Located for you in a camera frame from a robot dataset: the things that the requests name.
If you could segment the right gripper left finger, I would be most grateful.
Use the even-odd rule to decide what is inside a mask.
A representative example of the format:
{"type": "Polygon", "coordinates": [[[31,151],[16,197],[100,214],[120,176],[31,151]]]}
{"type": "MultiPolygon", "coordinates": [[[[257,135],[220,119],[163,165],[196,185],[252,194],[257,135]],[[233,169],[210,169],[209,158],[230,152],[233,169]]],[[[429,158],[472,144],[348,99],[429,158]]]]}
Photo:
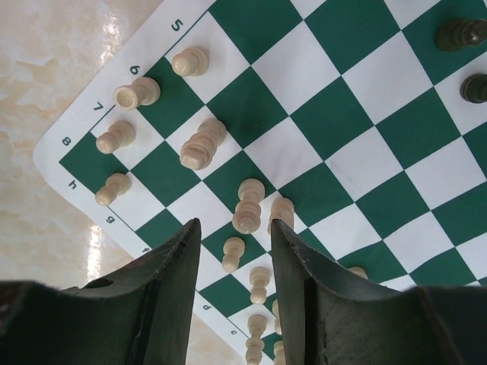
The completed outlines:
{"type": "Polygon", "coordinates": [[[3,364],[183,364],[201,224],[84,287],[1,283],[3,364]]]}

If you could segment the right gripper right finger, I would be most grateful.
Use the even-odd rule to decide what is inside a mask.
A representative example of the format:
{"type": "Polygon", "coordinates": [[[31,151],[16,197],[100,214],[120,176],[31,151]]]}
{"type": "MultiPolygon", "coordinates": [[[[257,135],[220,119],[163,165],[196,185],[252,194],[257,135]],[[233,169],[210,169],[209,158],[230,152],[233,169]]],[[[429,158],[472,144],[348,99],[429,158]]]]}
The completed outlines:
{"type": "Polygon", "coordinates": [[[486,290],[375,284],[271,225],[289,364],[484,364],[486,290]]]}

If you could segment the green white chess mat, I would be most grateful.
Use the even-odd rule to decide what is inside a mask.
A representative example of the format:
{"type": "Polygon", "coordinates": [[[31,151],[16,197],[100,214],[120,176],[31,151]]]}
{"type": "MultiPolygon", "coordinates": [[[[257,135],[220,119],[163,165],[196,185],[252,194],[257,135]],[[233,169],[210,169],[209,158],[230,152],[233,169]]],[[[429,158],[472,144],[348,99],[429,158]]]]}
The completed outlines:
{"type": "Polygon", "coordinates": [[[237,353],[250,272],[272,267],[272,203],[295,232],[385,287],[486,284],[486,105],[460,86],[486,46],[439,50],[447,21],[484,1],[165,1],[43,135],[43,178],[131,256],[201,223],[194,313],[237,353]],[[113,92],[154,79],[159,99],[113,92]],[[245,243],[222,268],[230,237],[245,243]]]}

